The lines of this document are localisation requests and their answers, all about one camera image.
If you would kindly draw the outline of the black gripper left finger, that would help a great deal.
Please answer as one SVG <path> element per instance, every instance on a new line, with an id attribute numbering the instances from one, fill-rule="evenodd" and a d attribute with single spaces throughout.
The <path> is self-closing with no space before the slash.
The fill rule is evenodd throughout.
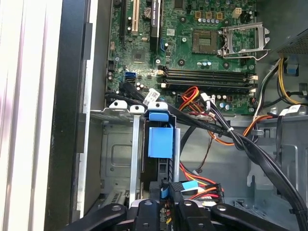
<path id="1" fill-rule="evenodd" d="M 62 228 L 63 231 L 159 231 L 161 183 L 152 181 L 149 198 L 130 208 L 111 203 Z"/>

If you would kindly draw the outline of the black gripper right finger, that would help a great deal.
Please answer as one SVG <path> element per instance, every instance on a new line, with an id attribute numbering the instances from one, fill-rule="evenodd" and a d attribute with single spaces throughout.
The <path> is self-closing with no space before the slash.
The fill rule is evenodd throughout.
<path id="1" fill-rule="evenodd" d="M 206 210 L 197 201 L 184 199 L 182 183 L 169 184 L 169 198 L 175 231 L 285 231 L 286 228 L 271 223 L 237 207 L 218 203 Z"/>

